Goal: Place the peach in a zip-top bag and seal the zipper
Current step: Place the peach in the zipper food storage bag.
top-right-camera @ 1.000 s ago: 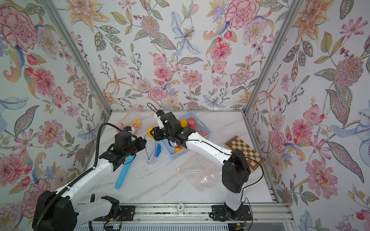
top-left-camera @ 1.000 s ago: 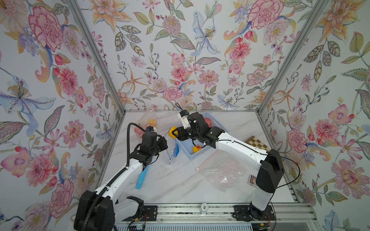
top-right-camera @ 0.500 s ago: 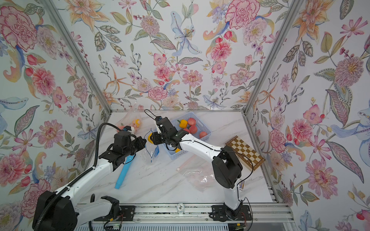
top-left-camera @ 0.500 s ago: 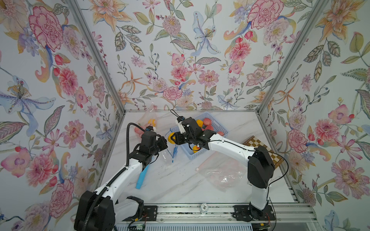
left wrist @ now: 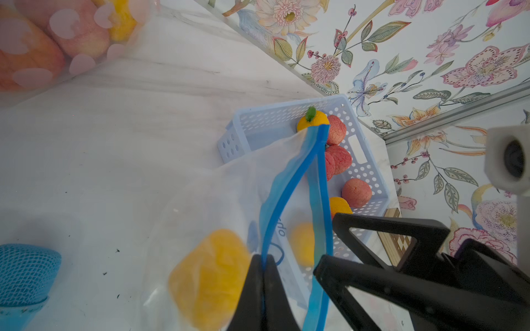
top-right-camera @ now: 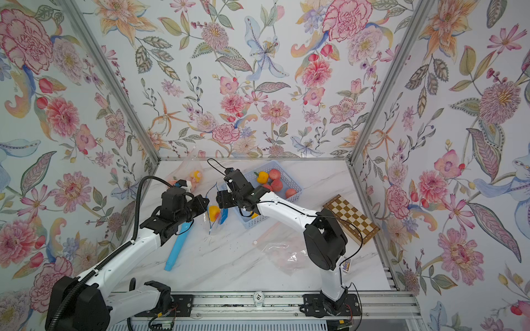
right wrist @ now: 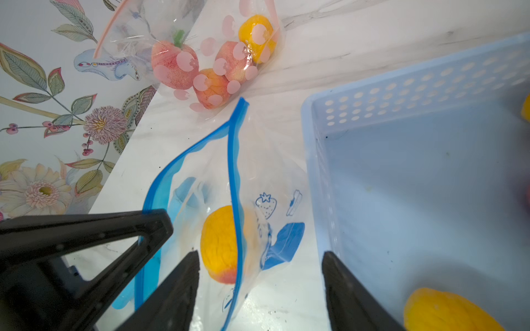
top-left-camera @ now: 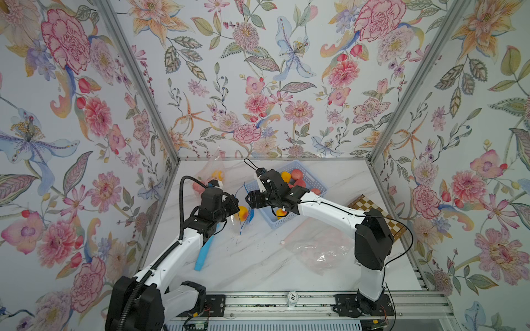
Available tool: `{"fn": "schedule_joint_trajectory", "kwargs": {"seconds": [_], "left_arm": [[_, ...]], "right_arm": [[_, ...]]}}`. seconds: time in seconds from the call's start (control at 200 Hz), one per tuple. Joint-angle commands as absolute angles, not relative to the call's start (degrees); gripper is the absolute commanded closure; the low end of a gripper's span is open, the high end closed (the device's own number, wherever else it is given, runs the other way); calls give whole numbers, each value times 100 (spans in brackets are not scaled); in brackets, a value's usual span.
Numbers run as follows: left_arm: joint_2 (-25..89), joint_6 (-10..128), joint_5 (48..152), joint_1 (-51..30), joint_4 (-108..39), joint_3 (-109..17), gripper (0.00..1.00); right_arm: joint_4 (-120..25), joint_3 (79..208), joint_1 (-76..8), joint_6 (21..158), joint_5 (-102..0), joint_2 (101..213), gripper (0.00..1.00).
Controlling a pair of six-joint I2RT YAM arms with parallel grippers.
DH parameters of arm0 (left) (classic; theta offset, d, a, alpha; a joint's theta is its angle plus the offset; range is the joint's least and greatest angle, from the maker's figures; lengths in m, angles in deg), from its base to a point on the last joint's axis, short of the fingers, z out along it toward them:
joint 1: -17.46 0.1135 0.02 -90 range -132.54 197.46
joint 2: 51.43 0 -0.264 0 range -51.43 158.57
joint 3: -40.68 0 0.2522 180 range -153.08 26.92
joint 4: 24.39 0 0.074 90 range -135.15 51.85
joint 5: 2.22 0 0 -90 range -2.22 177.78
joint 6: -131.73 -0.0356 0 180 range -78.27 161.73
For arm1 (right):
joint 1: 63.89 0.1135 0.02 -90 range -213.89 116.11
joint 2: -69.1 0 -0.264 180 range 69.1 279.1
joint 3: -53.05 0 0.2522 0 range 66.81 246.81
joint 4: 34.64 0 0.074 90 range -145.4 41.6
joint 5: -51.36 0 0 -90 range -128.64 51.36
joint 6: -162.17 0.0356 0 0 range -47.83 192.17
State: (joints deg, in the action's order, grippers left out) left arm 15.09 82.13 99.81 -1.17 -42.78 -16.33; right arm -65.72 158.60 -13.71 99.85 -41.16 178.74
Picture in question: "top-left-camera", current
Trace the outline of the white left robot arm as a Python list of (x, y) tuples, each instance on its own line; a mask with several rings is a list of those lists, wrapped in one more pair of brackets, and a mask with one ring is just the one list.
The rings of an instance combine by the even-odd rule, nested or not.
[(154, 262), (114, 285), (106, 330), (163, 330), (167, 322), (186, 313), (204, 311), (206, 288), (184, 281), (170, 285), (184, 264), (197, 258), (204, 244), (218, 231), (218, 224), (240, 211), (238, 199), (219, 187), (207, 187), (201, 204), (181, 219), (179, 236)]

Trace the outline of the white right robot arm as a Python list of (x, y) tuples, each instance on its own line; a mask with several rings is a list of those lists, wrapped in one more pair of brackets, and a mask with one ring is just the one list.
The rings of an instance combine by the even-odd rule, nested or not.
[(383, 214), (374, 209), (354, 210), (324, 199), (307, 188), (289, 187), (276, 170), (255, 171), (258, 190), (247, 194), (252, 209), (270, 208), (287, 215), (318, 219), (354, 241), (354, 255), (361, 265), (357, 296), (375, 303), (384, 296), (386, 259), (394, 238)]

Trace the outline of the clear blue-zipper zip bag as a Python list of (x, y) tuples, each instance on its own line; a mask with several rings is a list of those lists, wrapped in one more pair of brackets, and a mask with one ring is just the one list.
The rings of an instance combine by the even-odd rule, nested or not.
[(246, 234), (254, 225), (255, 210), (250, 207), (245, 200), (247, 194), (250, 193), (250, 188), (247, 182), (244, 182), (234, 193), (238, 199), (239, 211), (230, 217), (230, 228), (237, 236)]

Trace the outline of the clear pink-zipper zip bag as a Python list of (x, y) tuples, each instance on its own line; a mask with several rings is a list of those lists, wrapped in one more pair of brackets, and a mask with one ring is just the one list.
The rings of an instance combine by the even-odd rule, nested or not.
[(206, 165), (195, 175), (195, 178), (207, 186), (210, 181), (215, 180), (212, 179), (211, 174), (216, 170), (224, 172), (224, 181), (218, 181), (220, 186), (223, 187), (226, 183), (226, 168), (224, 166), (224, 152), (220, 148), (208, 158)]

